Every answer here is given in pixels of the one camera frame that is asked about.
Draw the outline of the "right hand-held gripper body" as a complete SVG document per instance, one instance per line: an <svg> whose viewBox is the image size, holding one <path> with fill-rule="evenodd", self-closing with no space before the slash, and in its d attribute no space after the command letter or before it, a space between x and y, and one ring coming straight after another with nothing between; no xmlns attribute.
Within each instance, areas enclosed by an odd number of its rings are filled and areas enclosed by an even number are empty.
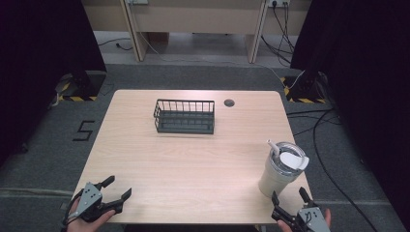
<svg viewBox="0 0 410 232"><path fill-rule="evenodd" d="M275 207L272 218L278 222L283 220L293 232L331 232L325 221L325 211L319 207L303 208L292 216L281 207Z"/></svg>

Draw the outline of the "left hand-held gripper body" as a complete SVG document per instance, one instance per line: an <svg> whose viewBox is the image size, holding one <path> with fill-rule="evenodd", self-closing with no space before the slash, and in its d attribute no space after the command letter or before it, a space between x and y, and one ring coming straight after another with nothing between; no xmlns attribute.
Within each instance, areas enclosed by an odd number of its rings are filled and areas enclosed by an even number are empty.
<svg viewBox="0 0 410 232"><path fill-rule="evenodd" d="M94 222L103 214L113 210L116 214L123 211L124 200L119 199L109 203L103 203L102 188L106 188L108 183L98 184L87 183L82 190L80 200L74 211L76 218L81 218L86 222Z"/></svg>

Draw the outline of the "white cup with clear lid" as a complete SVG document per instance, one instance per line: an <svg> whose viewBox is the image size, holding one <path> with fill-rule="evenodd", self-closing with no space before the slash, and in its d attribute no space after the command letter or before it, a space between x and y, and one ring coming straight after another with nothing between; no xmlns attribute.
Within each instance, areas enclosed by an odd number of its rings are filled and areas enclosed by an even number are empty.
<svg viewBox="0 0 410 232"><path fill-rule="evenodd" d="M280 154L273 155L270 150L258 182L259 190L267 197L271 197L273 191L280 194L288 184L294 182L305 171L309 164L309 157L296 144L290 142L276 144Z"/></svg>

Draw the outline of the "person's right hand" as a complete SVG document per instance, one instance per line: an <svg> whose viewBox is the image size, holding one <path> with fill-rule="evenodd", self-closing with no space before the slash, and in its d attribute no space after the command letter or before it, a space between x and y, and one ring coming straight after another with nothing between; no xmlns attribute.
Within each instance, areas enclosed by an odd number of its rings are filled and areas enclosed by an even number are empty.
<svg viewBox="0 0 410 232"><path fill-rule="evenodd" d="M331 220L332 220L331 210L326 209L325 210L325 221L328 227L331 227ZM278 221L278 227L282 232L293 232L291 227L287 225L283 220Z"/></svg>

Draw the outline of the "person's left hand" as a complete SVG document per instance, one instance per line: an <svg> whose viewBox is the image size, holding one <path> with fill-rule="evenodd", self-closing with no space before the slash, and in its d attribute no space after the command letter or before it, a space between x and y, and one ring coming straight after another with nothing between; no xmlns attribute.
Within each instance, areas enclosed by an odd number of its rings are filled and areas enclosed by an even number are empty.
<svg viewBox="0 0 410 232"><path fill-rule="evenodd" d="M81 218L76 219L67 225L67 232L97 232L115 214L114 210L108 211L93 222L86 222Z"/></svg>

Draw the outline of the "white straw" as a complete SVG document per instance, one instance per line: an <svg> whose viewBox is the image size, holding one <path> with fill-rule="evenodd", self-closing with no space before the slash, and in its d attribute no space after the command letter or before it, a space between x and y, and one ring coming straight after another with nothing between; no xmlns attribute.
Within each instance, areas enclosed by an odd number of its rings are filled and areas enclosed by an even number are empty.
<svg viewBox="0 0 410 232"><path fill-rule="evenodd" d="M273 155L279 155L280 154L280 149L278 145L271 139L267 140L268 145L271 147L271 153Z"/></svg>

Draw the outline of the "stand base with hazard tape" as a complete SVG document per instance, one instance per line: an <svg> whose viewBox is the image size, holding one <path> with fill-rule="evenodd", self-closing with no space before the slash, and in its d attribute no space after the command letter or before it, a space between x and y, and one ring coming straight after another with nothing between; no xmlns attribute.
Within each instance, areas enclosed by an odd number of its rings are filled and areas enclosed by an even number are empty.
<svg viewBox="0 0 410 232"><path fill-rule="evenodd" d="M279 79L289 102L325 103L325 97L315 78L307 77L305 72L286 75Z"/></svg>
<svg viewBox="0 0 410 232"><path fill-rule="evenodd" d="M95 101L106 78L106 72L87 71L84 78L63 75L55 87L55 102L88 102Z"/></svg>

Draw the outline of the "black curtain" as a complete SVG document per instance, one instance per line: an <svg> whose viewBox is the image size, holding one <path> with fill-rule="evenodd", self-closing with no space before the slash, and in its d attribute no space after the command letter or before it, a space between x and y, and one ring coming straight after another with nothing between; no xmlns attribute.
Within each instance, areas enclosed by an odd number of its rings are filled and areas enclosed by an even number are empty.
<svg viewBox="0 0 410 232"><path fill-rule="evenodd" d="M410 230L410 0L311 0L292 68L327 75L359 154Z"/></svg>
<svg viewBox="0 0 410 232"><path fill-rule="evenodd" d="M65 74L105 64L81 0L0 0L0 166L19 150Z"/></svg>

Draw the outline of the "beige wooden desk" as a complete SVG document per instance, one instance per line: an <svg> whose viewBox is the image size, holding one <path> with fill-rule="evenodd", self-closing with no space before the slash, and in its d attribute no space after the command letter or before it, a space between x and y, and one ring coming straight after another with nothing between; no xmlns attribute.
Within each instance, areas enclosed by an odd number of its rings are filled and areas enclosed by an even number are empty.
<svg viewBox="0 0 410 232"><path fill-rule="evenodd" d="M269 8L267 0L80 0L95 31L131 36L135 60L144 60L149 33L237 34L245 37L248 61L256 61L262 36L300 34L312 0Z"/></svg>

